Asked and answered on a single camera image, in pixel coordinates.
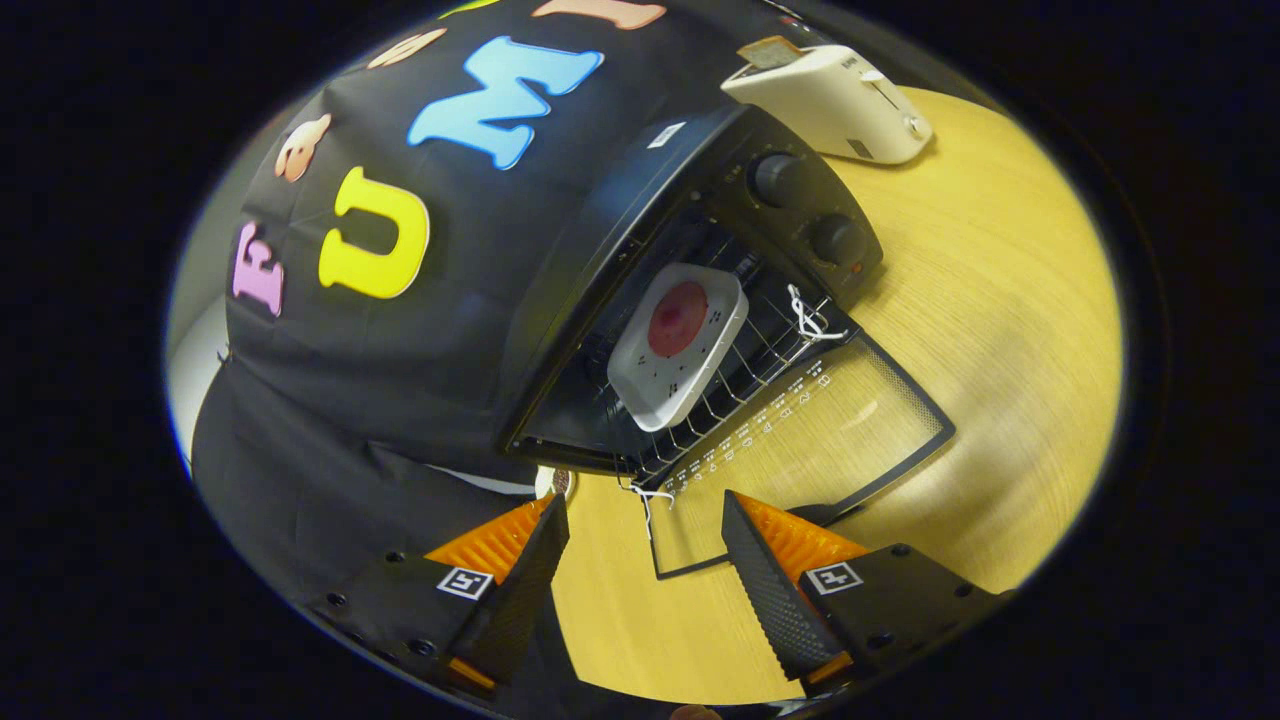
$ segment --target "black knob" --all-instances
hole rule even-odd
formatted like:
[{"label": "black knob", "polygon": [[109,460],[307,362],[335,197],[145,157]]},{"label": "black knob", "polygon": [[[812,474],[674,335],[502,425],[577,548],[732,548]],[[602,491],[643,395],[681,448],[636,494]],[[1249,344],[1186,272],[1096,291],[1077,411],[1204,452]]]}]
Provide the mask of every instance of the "black knob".
[{"label": "black knob", "polygon": [[804,160],[778,152],[755,164],[751,172],[751,191],[767,205],[795,206],[808,193]]},{"label": "black knob", "polygon": [[847,215],[827,215],[814,224],[809,247],[827,263],[847,269],[867,255],[867,232]]}]

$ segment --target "wooden table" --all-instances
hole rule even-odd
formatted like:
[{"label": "wooden table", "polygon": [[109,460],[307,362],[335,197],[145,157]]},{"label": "wooden table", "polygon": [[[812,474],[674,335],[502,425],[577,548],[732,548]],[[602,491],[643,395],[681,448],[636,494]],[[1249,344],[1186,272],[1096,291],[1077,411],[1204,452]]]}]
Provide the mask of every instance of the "wooden table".
[{"label": "wooden table", "polygon": [[[1123,375],[1117,293],[1088,211],[1016,123],[905,92],[937,128],[920,158],[828,161],[884,246],[887,270],[852,316],[957,430],[832,529],[869,548],[911,543],[1001,592],[1062,538],[1107,455]],[[803,696],[732,566],[658,582],[644,509],[612,477],[580,477],[568,515],[552,587],[580,679],[705,705]]]}]

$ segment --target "letter m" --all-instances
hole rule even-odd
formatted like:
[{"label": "letter m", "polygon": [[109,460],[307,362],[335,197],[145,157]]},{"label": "letter m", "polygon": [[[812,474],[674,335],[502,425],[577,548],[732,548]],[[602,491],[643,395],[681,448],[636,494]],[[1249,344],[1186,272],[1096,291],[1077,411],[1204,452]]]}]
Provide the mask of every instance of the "letter m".
[{"label": "letter m", "polygon": [[540,83],[550,95],[564,95],[579,86],[604,61],[594,50],[564,53],[549,47],[520,45],[502,36],[485,42],[467,58],[462,68],[484,90],[436,100],[417,114],[408,128],[408,143],[438,137],[483,150],[493,156],[493,167],[511,169],[534,140],[534,128],[493,127],[493,120],[540,118],[550,105],[525,82]]}]

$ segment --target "screw hole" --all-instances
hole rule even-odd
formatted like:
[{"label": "screw hole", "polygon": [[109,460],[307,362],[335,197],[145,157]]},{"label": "screw hole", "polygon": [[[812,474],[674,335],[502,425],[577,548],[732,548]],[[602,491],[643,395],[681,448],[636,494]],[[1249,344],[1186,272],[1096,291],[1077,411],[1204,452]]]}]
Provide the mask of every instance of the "screw hole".
[{"label": "screw hole", "polygon": [[435,655],[435,646],[430,641],[416,639],[404,643],[408,651],[413,655],[421,655],[422,657],[431,657]]},{"label": "screw hole", "polygon": [[881,633],[878,635],[868,635],[867,647],[870,650],[881,650],[883,647],[888,647],[892,642],[892,633]]}]

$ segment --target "toaster oven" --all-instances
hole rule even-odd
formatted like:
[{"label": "toaster oven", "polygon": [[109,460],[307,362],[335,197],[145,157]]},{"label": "toaster oven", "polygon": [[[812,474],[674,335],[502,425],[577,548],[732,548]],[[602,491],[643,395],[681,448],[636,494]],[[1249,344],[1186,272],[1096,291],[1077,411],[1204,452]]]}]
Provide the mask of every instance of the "toaster oven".
[{"label": "toaster oven", "polygon": [[882,258],[836,173],[764,110],[652,126],[536,269],[498,450],[655,487],[774,378],[859,333],[847,311]]}]

